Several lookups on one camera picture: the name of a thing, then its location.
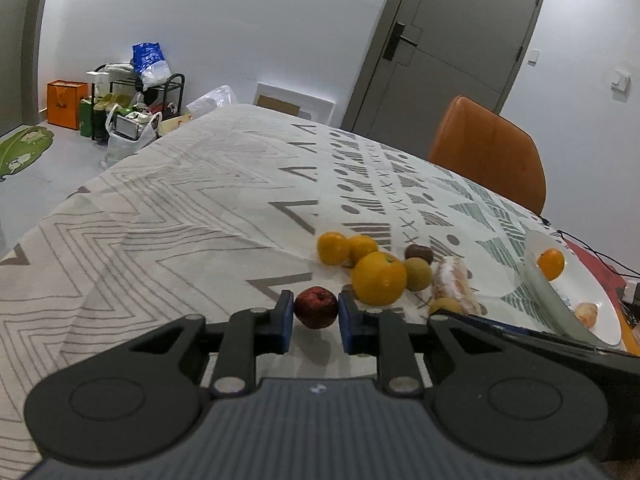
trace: gray tile floor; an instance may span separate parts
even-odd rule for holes
[[[105,146],[74,130],[41,126],[54,133],[53,144],[28,168],[0,182],[0,257],[43,216],[103,171]]]

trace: green floor mat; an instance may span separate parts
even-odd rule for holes
[[[42,126],[31,126],[0,144],[0,182],[33,164],[53,143],[53,132]]]

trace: chair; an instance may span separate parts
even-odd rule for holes
[[[542,213],[545,173],[536,145],[515,124],[464,96],[447,108],[428,161]]]

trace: metal screw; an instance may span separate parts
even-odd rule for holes
[[[326,390],[327,390],[327,387],[324,386],[324,384],[319,384],[319,383],[315,384],[314,386],[309,388],[309,391],[312,394],[316,394],[316,395],[317,394],[324,394]]]
[[[412,394],[418,388],[420,388],[420,383],[413,377],[406,375],[394,377],[389,381],[389,389],[396,394]]]
[[[213,383],[213,387],[221,394],[236,394],[244,390],[246,383],[235,376],[220,377]]]

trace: patterned tablecloth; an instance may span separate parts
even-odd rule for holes
[[[58,368],[196,311],[209,322],[273,306],[283,288],[338,293],[316,235],[366,234],[397,256],[409,243],[464,256],[487,316],[543,328],[519,261],[529,211],[373,140],[249,105],[182,126],[89,181],[0,261],[0,478],[38,460],[22,421],[30,389]],[[429,290],[391,308],[412,322]],[[342,352],[337,323],[295,321],[290,353],[261,375],[375,372]]]

